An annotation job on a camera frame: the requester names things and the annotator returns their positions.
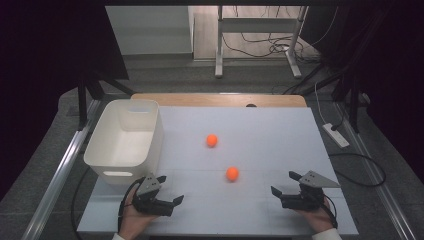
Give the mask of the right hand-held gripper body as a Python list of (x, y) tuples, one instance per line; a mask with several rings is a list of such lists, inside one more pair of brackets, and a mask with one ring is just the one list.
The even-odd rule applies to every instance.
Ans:
[(340, 184), (314, 171), (301, 175), (300, 192), (297, 195), (284, 194), (279, 198), (283, 208), (314, 211), (324, 204), (324, 188), (340, 188)]

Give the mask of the white board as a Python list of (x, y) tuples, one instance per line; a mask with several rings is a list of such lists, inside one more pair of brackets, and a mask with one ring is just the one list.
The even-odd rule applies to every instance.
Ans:
[[(293, 237), (312, 230), (282, 207), (271, 186), (299, 190), (289, 172), (313, 170), (336, 177), (310, 109), (268, 107), (161, 107), (164, 139), (158, 194), (184, 200), (146, 230), (156, 236)], [(206, 137), (218, 143), (208, 147)], [(239, 170), (235, 182), (226, 170)]]

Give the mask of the dark curtain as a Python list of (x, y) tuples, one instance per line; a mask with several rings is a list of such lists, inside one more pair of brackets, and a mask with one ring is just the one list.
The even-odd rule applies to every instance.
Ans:
[(128, 77), (105, 0), (0, 0), (0, 200), (61, 95), (102, 77)]
[(366, 42), (354, 82), (370, 97), (374, 124), (424, 181), (424, 0), (346, 0), (334, 30), (324, 45), (335, 66), (351, 63)]

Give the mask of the aluminium rail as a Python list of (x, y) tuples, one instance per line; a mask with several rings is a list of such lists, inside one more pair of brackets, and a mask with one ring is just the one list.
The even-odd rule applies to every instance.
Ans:
[[(339, 112), (340, 116), (342, 116), (343, 114), (347, 114), (346, 110), (342, 108), (341, 104), (333, 103), (333, 105)], [(355, 149), (360, 154), (363, 154), (367, 157), (371, 157), (371, 154), (368, 148), (366, 147), (363, 138), (359, 133), (356, 133), (352, 129), (351, 125), (348, 122), (347, 116), (345, 116), (344, 120), (342, 120), (342, 125), (346, 128), (346, 131), (351, 141), (353, 142), (353, 146), (355, 147)], [(378, 183), (378, 180), (382, 180), (383, 175), (382, 173), (380, 173), (382, 171), (379, 171), (375, 165), (372, 165), (372, 163), (368, 163), (367, 161), (365, 161), (363, 165), (373, 183)], [(399, 235), (399, 238), (401, 240), (417, 240), (418, 238), (413, 231), (412, 225), (409, 223), (404, 211), (400, 207), (400, 204), (390, 191), (387, 185), (387, 181), (382, 185), (376, 187), (376, 192), (382, 202), (382, 205), (387, 211), (388, 216)]]
[(65, 182), (77, 158), (83, 142), (93, 125), (95, 114), (101, 104), (100, 100), (92, 100), (88, 107), (88, 120), (85, 126), (73, 135), (32, 219), (30, 220), (21, 240), (38, 240), (57, 202)]

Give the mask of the white metal desk frame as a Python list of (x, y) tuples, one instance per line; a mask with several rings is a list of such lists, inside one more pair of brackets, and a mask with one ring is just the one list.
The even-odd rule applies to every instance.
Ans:
[(295, 78), (302, 76), (295, 59), (295, 46), (305, 19), (307, 7), (301, 6), (296, 18), (243, 18), (223, 16), (223, 6), (217, 7), (217, 47), (215, 55), (215, 76), (223, 76), (223, 41), (225, 33), (282, 33), (290, 34), (291, 40), (283, 52)]

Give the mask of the black metal stand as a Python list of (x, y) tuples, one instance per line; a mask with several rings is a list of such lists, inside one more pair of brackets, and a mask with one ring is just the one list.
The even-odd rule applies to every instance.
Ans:
[(79, 126), (78, 130), (81, 131), (88, 122), (88, 108), (86, 100), (86, 92), (89, 92), (90, 96), (94, 100), (102, 100), (105, 92), (100, 84), (100, 81), (104, 81), (121, 92), (132, 96), (135, 91), (129, 87), (123, 85), (118, 80), (113, 79), (106, 73), (100, 71), (93, 71), (92, 73), (83, 73), (78, 80), (78, 110), (79, 110)]
[(338, 81), (335, 89), (332, 92), (332, 98), (336, 102), (344, 100), (347, 96), (350, 97), (348, 102), (348, 119), (352, 129), (358, 133), (358, 107), (359, 107), (359, 83), (355, 76), (343, 74)]

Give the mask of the person's right hand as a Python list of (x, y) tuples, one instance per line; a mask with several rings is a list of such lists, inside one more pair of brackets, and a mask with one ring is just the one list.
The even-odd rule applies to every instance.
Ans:
[(334, 228), (331, 217), (323, 208), (319, 208), (314, 211), (297, 210), (297, 213), (305, 218), (309, 226), (316, 233), (321, 233)]

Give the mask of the white power strip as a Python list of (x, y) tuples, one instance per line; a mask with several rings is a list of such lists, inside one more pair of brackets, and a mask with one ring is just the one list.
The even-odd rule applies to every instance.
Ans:
[(333, 125), (331, 123), (324, 124), (323, 129), (340, 148), (345, 148), (350, 145), (350, 143), (341, 135), (338, 130), (333, 129)]

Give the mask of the white cabinet panel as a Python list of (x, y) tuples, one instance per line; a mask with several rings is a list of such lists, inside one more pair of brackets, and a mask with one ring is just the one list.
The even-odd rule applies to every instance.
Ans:
[(106, 11), (123, 55), (193, 52), (189, 6), (107, 6)]

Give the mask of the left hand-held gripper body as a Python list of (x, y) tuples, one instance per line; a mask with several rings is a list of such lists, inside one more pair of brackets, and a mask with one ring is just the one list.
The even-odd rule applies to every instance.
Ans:
[(159, 183), (156, 178), (152, 173), (149, 173), (138, 181), (132, 198), (132, 205), (143, 214), (171, 216), (175, 206), (172, 202), (157, 198), (162, 183)]

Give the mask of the white plastic bin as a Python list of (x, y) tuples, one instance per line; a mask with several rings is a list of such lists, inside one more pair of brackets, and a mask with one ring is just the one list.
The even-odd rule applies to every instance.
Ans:
[(156, 101), (114, 100), (97, 122), (84, 162), (108, 184), (130, 184), (156, 173), (163, 138)]

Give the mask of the person's left hand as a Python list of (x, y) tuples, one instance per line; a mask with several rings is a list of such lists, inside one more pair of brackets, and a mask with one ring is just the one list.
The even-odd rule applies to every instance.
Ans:
[(138, 212), (132, 205), (132, 198), (135, 189), (132, 189), (125, 201), (121, 227), (118, 230), (118, 234), (126, 240), (135, 240), (143, 231), (149, 226), (149, 224), (156, 219), (155, 215), (146, 215)]

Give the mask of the wooden table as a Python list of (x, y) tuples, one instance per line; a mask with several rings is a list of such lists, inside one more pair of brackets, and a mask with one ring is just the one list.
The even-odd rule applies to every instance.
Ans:
[(189, 107), (306, 107), (300, 95), (268, 95), (239, 93), (136, 93), (131, 99), (154, 100), (161, 106)]

